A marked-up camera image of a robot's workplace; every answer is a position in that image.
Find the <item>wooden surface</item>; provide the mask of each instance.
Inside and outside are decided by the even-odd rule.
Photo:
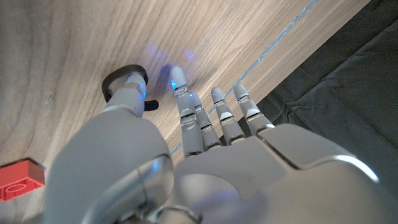
[[[144,117],[173,150],[180,128],[165,65],[184,69],[209,110],[211,88],[226,92],[269,49],[242,81],[258,102],[367,2],[1,1],[0,165],[31,157],[48,173],[63,145],[104,108],[103,78],[130,63],[149,74],[147,98],[160,107]],[[227,102],[242,117],[233,94]],[[181,147],[173,158],[181,161]],[[0,223],[32,221],[43,192],[0,203]]]

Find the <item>black ring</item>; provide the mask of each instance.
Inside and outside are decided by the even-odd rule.
[[[102,81],[102,93],[104,95],[105,101],[108,102],[112,94],[109,92],[110,84],[115,81],[116,79],[122,77],[123,75],[132,73],[132,72],[139,72],[145,80],[145,84],[148,85],[148,75],[145,69],[140,65],[126,65],[117,69],[116,71],[110,73],[105,79]],[[159,107],[159,103],[157,100],[150,100],[144,102],[144,111],[151,111],[156,110]]]

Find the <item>robotic hand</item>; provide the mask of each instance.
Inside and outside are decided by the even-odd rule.
[[[174,169],[159,131],[141,118],[145,70],[128,71],[53,163],[46,222],[396,223],[397,202],[348,151],[298,126],[275,127],[241,85],[234,94],[250,137],[221,90],[211,91],[222,146],[181,68],[170,77],[185,160]]]

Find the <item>red block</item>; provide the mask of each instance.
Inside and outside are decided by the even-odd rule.
[[[0,168],[0,201],[14,199],[44,185],[43,168],[29,160]]]

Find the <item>white robot finger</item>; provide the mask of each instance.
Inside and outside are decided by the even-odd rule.
[[[234,89],[235,97],[242,109],[244,118],[249,125],[250,132],[253,136],[266,129],[275,126],[261,113],[249,93],[242,85],[237,85]]]
[[[188,92],[187,82],[180,67],[172,67],[170,70],[170,82],[174,90],[174,96],[177,99],[178,112],[180,113],[184,155],[188,157],[200,154],[205,150],[203,139],[195,114],[192,94]]]
[[[225,102],[225,98],[221,89],[214,87],[211,90],[211,97],[213,98],[227,145],[243,140],[246,136],[244,135],[238,122],[236,122],[235,117],[232,115],[228,104]]]
[[[205,151],[213,147],[221,146],[221,141],[218,139],[214,127],[210,123],[209,117],[207,116],[206,111],[202,106],[199,96],[194,91],[191,92],[190,95],[192,95],[192,103],[195,108]]]
[[[132,72],[122,88],[119,88],[108,101],[104,112],[126,110],[141,118],[144,113],[144,99],[147,94],[146,83],[139,72]]]

